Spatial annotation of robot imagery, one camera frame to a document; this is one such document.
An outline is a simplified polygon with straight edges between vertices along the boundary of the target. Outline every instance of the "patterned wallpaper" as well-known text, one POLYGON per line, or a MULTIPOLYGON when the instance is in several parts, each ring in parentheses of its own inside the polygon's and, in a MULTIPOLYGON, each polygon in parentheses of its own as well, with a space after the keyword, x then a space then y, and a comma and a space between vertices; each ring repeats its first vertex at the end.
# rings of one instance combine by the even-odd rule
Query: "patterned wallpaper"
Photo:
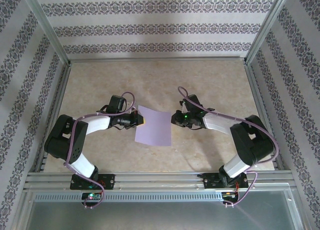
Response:
POLYGON ((245 57, 273 0, 39 0, 70 59, 245 57))
POLYGON ((287 0, 251 63, 281 158, 320 229, 320 0, 287 0))
POLYGON ((25 0, 0 1, 0 230, 10 229, 57 96, 61 63, 25 0))

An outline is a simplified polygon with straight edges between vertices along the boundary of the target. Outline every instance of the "cable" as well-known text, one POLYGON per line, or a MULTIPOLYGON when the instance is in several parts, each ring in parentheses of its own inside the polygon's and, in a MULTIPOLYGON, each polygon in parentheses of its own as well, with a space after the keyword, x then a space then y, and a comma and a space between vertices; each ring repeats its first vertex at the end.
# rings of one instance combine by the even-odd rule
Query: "cable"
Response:
POLYGON ((114 128, 116 128, 116 129, 118 129, 118 130, 122 130, 122 129, 124 129, 124 128, 125 128, 124 126, 122 127, 122 129, 121 129, 121 128, 119 128, 119 127, 117 127, 117 126, 112 126, 112 128, 113 128, 113 127, 114 127, 114 128))
POLYGON ((196 129, 193 129, 193 128, 191 128, 191 127, 188 127, 188 128, 190 128, 191 130, 199 130, 199 129, 202 129, 202 127, 199 127, 199 128, 196 128, 196 129))
POLYGON ((235 195, 239 195, 239 184, 238 184, 238 182, 235 183, 235 187, 236 187, 235 195))
POLYGON ((235 203, 233 203, 233 202, 231 202, 231 201, 228 201, 228 200, 223 200, 224 202, 229 203, 229 205, 228 205, 228 204, 225 204, 226 207, 233 207, 233 206, 239 204, 243 199, 245 199, 245 197, 248 195, 249 191, 250 191, 250 190, 252 189, 252 187, 254 186, 254 184, 255 184, 255 182, 256 182, 256 180, 257 180, 257 177, 258 177, 258 173, 257 173, 256 171, 246 171, 245 174, 247 174, 247 173, 249 173, 249 174, 255 174, 255 177, 254 177, 251 185, 250 185, 249 188, 246 190, 246 192, 244 193, 244 195, 243 195, 238 201, 236 201, 235 203))
MULTIPOLYGON (((81 177, 81 178, 83 178, 83 179, 85 179, 85 180, 87 180, 87 181, 89 181, 89 182, 91 182, 91 183, 93 183, 93 184, 96 184, 96 185, 98 185, 98 186, 101 188, 101 190, 102 190, 102 195, 101 195, 101 197, 100 197, 100 200, 99 200, 99 202, 97 202, 95 205, 90 206, 91 209, 95 208, 96 206, 98 206, 98 205, 103 201, 104 196, 105 196, 105 189, 104 189, 104 187, 103 187, 100 183, 98 183, 98 182, 96 182, 96 181, 94 181, 94 180, 92 180, 92 179, 90 179, 90 178, 87 178, 87 177, 83 176, 82 174, 78 173, 78 172, 69 164, 69 161, 70 161, 70 158, 71 158, 71 154, 72 154, 72 148, 73 148, 73 146, 74 146, 76 125, 77 125, 77 123, 78 123, 79 121, 81 121, 81 120, 83 120, 83 119, 85 119, 85 118, 89 118, 89 117, 94 117, 94 116, 117 116, 117 115, 122 115, 122 114, 129 113, 129 112, 131 111, 131 109, 134 108, 134 104, 135 104, 136 100, 135 100, 134 94, 132 94, 131 92, 128 92, 128 91, 125 92, 125 93, 123 93, 121 97, 123 97, 125 94, 130 94, 130 95, 132 96, 132 98, 133 98, 132 103, 131 103, 130 107, 129 107, 127 110, 125 110, 125 111, 123 111, 123 112, 121 112, 121 113, 118 113, 118 114, 103 114, 103 113, 87 114, 87 115, 84 115, 84 116, 82 116, 82 117, 77 118, 77 119, 75 120, 73 126, 72 126, 72 131, 71 131, 71 136, 70 136, 69 151, 68 151, 68 155, 67 155, 66 161, 64 162, 63 165, 66 166, 71 172, 75 173, 75 174, 78 175, 79 177, 81 177)), ((87 208, 86 202, 87 202, 87 199, 86 199, 86 200, 84 201, 84 203, 83 203, 83 205, 84 205, 85 208, 87 208)))
MULTIPOLYGON (((188 98, 188 96, 189 96, 188 91, 187 91, 185 88, 183 88, 182 86, 179 86, 179 87, 178 87, 178 91, 179 91, 179 93, 184 97, 184 99, 186 99, 188 102, 190 102, 190 103, 193 104, 194 106, 196 106, 196 107, 198 107, 198 108, 200 108, 200 109, 202 109, 202 110, 204 110, 204 111, 206 111, 206 112, 208 112, 208 113, 210 113, 210 114, 213 114, 213 115, 216 115, 216 116, 220 116, 220 117, 223 117, 223 118, 226 118, 226 119, 231 119, 231 120, 235 120, 235 121, 239 121, 239 122, 244 122, 244 123, 248 124, 249 126, 255 127, 255 128, 259 129, 260 131, 262 131, 262 132, 263 132, 264 134, 266 134, 266 135, 271 139, 271 141, 273 142, 274 155, 273 155, 271 158, 267 159, 267 160, 260 161, 260 162, 257 162, 257 163, 258 163, 258 164, 262 164, 262 163, 266 163, 266 162, 273 161, 273 160, 276 159, 276 157, 277 157, 278 154, 279 154, 279 146, 278 146, 276 140, 274 139, 274 137, 273 137, 267 130, 265 130, 264 128, 260 127, 259 125, 254 124, 254 123, 252 123, 252 122, 250 122, 250 121, 247 121, 247 120, 245 120, 245 119, 236 118, 236 117, 233 117, 233 116, 230 116, 230 115, 213 112, 213 111, 211 111, 211 110, 209 110, 209 109, 206 109, 206 108, 202 107, 201 105, 198 105, 197 103, 194 103, 192 100, 190 100, 190 99, 188 98)), ((232 206, 232 207, 233 207, 233 206, 237 205, 238 203, 240 203, 240 202, 247 196, 247 194, 249 193, 249 191, 251 190, 251 188, 252 188, 253 185, 255 184, 255 182, 256 182, 256 180, 257 180, 257 177, 258 177, 258 173, 257 173, 256 171, 248 171, 250 168, 251 168, 251 167, 249 167, 248 169, 246 169, 246 170, 244 171, 244 173, 254 173, 254 174, 255 174, 255 178, 254 178, 253 182, 251 183, 250 187, 247 189, 247 191, 246 191, 245 194, 241 197, 241 199, 239 199, 237 202, 232 203, 232 202, 230 202, 230 201, 228 201, 228 200, 224 200, 226 203, 229 203, 229 205, 225 204, 225 207, 229 207, 229 206, 232 206)))
MULTIPOLYGON (((124 103, 125 103, 125 107, 124 107, 124 111, 125 111, 127 109, 127 100, 126 99, 124 100, 124 103)), ((103 111, 104 109, 107 110, 107 108, 108 108, 108 105, 106 104, 100 109, 100 111, 103 111)))
POLYGON ((179 91, 179 93, 180 93, 188 102, 190 102, 190 103, 193 104, 194 106, 196 106, 196 107, 198 107, 198 108, 200 108, 200 109, 202 109, 202 110, 204 110, 204 111, 206 111, 206 112, 208 112, 208 113, 210 113, 210 114, 213 114, 213 115, 216 115, 216 116, 220 116, 220 117, 223 117, 223 118, 226 118, 226 119, 231 119, 231 120, 236 120, 236 121, 239 121, 239 122, 244 122, 244 123, 248 124, 249 126, 255 127, 255 128, 259 129, 260 131, 262 131, 262 132, 263 132, 264 134, 266 134, 266 135, 271 139, 271 141, 273 142, 273 145, 274 145, 274 155, 273 155, 271 158, 267 159, 267 160, 263 160, 263 161, 260 161, 260 162, 257 162, 257 163, 258 163, 258 164, 262 164, 262 163, 266 163, 266 162, 273 161, 273 160, 276 159, 276 157, 277 157, 278 154, 279 154, 279 146, 278 146, 276 140, 274 139, 274 137, 273 137, 267 130, 265 130, 264 128, 260 127, 259 125, 254 124, 254 123, 252 123, 252 122, 250 122, 250 121, 248 121, 248 120, 241 119, 241 118, 236 118, 236 117, 233 117, 233 116, 230 116, 230 115, 227 115, 227 114, 221 114, 221 113, 213 112, 213 111, 210 111, 210 110, 208 110, 208 109, 206 109, 206 108, 203 108, 201 105, 198 105, 198 104, 194 103, 192 100, 190 100, 190 99, 188 98, 188 95, 189 95, 189 94, 188 94, 188 91, 187 91, 185 88, 183 88, 182 86, 179 86, 179 87, 178 87, 178 91, 179 91))

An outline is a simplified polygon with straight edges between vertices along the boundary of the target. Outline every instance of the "perforated metal strip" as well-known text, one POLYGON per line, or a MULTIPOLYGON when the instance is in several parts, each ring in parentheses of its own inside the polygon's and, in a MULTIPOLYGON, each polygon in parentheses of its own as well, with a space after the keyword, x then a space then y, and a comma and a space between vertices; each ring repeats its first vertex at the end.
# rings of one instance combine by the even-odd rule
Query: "perforated metal strip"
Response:
MULTIPOLYGON (((82 193, 37 193, 35 202, 79 202, 82 193)), ((107 193, 104 202, 213 202, 221 192, 205 193, 107 193)))
POLYGON ((45 170, 47 158, 48 158, 48 153, 44 153, 44 156, 43 156, 43 159, 42 159, 42 163, 41 163, 40 172, 43 172, 45 170))

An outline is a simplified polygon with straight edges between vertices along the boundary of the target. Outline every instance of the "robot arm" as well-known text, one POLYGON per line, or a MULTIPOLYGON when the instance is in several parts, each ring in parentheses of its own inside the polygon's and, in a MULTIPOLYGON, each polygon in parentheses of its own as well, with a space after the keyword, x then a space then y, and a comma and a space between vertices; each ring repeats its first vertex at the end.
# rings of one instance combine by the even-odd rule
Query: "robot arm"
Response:
MULTIPOLYGON (((188 98, 202 106, 194 94, 189 95, 188 98)), ((213 129, 232 136, 237 154, 228 163, 221 166, 219 179, 216 180, 221 182, 224 187, 233 185, 242 172, 274 150, 270 138, 247 123, 213 115, 194 106, 186 99, 183 99, 180 105, 182 110, 177 110, 171 118, 173 124, 190 129, 196 125, 199 126, 197 129, 213 129)), ((258 116, 251 115, 246 120, 266 129, 258 116)))
MULTIPOLYGON (((113 95, 109 105, 105 105, 98 112, 104 114, 120 113, 126 102, 125 98, 113 95)), ((44 144, 44 150, 47 153, 55 158, 60 158, 64 161, 67 160, 70 147, 70 133, 75 121, 76 120, 73 117, 68 115, 61 115, 58 117, 44 144)), ((117 116, 94 116, 79 121, 75 127, 74 142, 69 164, 77 173, 97 181, 98 168, 90 163, 82 153, 86 135, 98 130, 109 129, 115 125, 120 125, 125 129, 129 129, 143 123, 144 119, 138 114, 137 110, 117 116)))

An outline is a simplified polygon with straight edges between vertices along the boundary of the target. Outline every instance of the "metal extrusion bar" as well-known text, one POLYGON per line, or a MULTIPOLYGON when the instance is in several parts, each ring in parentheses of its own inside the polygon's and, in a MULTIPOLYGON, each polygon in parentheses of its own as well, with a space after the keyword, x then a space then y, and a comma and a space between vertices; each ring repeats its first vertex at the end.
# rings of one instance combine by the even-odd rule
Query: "metal extrusion bar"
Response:
POLYGON ((244 60, 239 56, 226 57, 167 57, 167 58, 106 58, 106 59, 72 59, 72 63, 90 62, 136 62, 136 61, 204 61, 204 60, 244 60))
MULTIPOLYGON (((195 172, 145 172, 113 173, 114 189, 106 192, 229 192, 234 189, 205 189, 203 180, 195 172)), ((70 190, 72 173, 29 173, 24 192, 74 192, 70 190)), ((254 175, 247 175, 251 183, 254 175)), ((284 190, 296 188, 290 171, 261 171, 253 191, 284 190)))
POLYGON ((272 25, 274 24, 277 15, 279 14, 280 10, 282 9, 284 3, 286 0, 274 0, 273 5, 271 7, 271 10, 265 17, 261 28, 256 35, 251 48, 248 52, 248 54, 245 57, 245 61, 248 65, 252 62, 253 58, 255 57, 257 51, 259 50, 260 46, 262 45, 267 33, 271 29, 272 25))
MULTIPOLYGON (((65 64, 64 68, 66 70, 62 70, 63 76, 62 76, 61 84, 57 87, 58 89, 56 90, 58 92, 58 95, 56 97, 56 100, 53 100, 54 106, 53 106, 52 116, 51 116, 51 119, 50 119, 50 122, 48 125, 49 131, 47 131, 44 139, 47 139, 47 137, 50 133, 50 130, 55 125, 55 122, 58 118, 59 111, 60 111, 60 108, 62 105, 62 99, 65 94, 65 90, 66 90, 65 88, 67 87, 67 82, 68 82, 68 78, 69 78, 70 71, 71 71, 71 67, 69 67, 67 64, 65 64)), ((35 172, 39 172, 41 170, 42 165, 46 163, 46 160, 44 159, 44 156, 46 155, 46 153, 45 153, 45 150, 43 149, 43 146, 44 146, 44 142, 42 144, 42 149, 40 150, 40 156, 38 158, 38 162, 36 163, 36 167, 34 169, 35 172)))
POLYGON ((69 59, 68 59, 68 56, 65 52, 65 49, 61 45, 53 27, 51 26, 44 10, 42 9, 38 0, 26 0, 26 1, 28 3, 29 7, 31 8, 32 12, 36 16, 36 19, 38 20, 39 24, 43 28, 48 39, 50 40, 50 43, 53 45, 54 50, 58 53, 60 59, 64 63, 69 64, 69 59))
POLYGON ((251 92, 253 95, 256 109, 258 111, 258 115, 259 115, 262 123, 265 125, 266 129, 268 130, 268 132, 272 133, 271 126, 268 121, 267 113, 265 111, 265 107, 263 105, 263 101, 262 101, 261 95, 259 93, 259 89, 258 89, 256 80, 254 78, 254 74, 252 72, 251 66, 246 65, 246 63, 244 63, 244 69, 245 69, 246 76, 249 81, 250 89, 251 89, 251 92))

